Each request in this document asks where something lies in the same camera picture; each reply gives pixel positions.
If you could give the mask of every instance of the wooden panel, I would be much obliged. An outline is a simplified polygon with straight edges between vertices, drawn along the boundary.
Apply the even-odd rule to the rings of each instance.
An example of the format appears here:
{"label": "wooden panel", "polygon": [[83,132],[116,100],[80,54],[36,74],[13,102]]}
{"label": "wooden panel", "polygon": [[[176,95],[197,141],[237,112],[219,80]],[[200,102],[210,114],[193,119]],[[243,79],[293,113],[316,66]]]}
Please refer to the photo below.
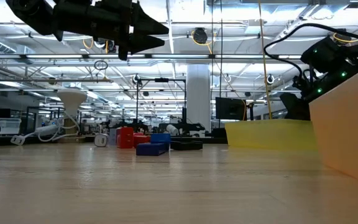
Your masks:
{"label": "wooden panel", "polygon": [[310,104],[323,162],[358,179],[358,74]]}

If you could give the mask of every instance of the blue box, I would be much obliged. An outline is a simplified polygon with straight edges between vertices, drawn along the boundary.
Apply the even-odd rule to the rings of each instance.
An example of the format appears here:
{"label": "blue box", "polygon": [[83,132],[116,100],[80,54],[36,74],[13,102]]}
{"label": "blue box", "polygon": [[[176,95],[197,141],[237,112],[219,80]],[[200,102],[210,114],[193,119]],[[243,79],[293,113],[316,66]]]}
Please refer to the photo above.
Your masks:
{"label": "blue box", "polygon": [[171,134],[152,134],[150,138],[151,143],[164,143],[165,150],[169,151],[171,143]]}
{"label": "blue box", "polygon": [[143,143],[136,146],[137,156],[159,156],[166,151],[165,143]]}

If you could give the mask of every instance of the yellow pole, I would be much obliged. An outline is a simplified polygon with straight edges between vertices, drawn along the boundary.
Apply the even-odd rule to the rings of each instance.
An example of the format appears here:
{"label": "yellow pole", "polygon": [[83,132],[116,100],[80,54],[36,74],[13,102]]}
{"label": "yellow pole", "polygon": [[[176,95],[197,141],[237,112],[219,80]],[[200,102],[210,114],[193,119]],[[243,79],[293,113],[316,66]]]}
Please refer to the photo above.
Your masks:
{"label": "yellow pole", "polygon": [[265,47],[265,41],[264,41],[264,28],[263,28],[263,20],[262,20],[262,6],[260,3],[261,0],[258,0],[259,4],[259,22],[260,22],[260,36],[262,38],[262,53],[264,56],[264,71],[265,71],[265,88],[266,88],[266,100],[267,100],[267,106],[268,106],[268,118],[272,119],[272,108],[270,106],[270,97],[269,97],[269,90],[267,89],[267,71],[266,71],[266,55],[264,51]]}

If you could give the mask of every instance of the red object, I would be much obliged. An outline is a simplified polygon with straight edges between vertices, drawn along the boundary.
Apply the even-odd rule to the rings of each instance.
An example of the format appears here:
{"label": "red object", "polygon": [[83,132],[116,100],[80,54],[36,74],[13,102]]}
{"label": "red object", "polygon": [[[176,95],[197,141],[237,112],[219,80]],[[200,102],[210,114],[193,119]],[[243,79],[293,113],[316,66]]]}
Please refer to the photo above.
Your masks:
{"label": "red object", "polygon": [[150,136],[143,136],[143,135],[134,136],[134,147],[136,147],[138,144],[149,143],[149,142],[150,142]]}
{"label": "red object", "polygon": [[134,145],[134,130],[132,128],[117,128],[117,147],[132,149]]}

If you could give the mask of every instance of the monitor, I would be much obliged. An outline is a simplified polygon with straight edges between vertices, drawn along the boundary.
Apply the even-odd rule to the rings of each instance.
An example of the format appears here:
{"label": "monitor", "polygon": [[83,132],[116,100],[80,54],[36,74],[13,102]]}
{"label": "monitor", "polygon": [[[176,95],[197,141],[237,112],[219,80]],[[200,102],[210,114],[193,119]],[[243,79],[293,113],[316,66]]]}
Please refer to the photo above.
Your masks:
{"label": "monitor", "polygon": [[240,99],[216,97],[216,119],[247,120],[246,105]]}

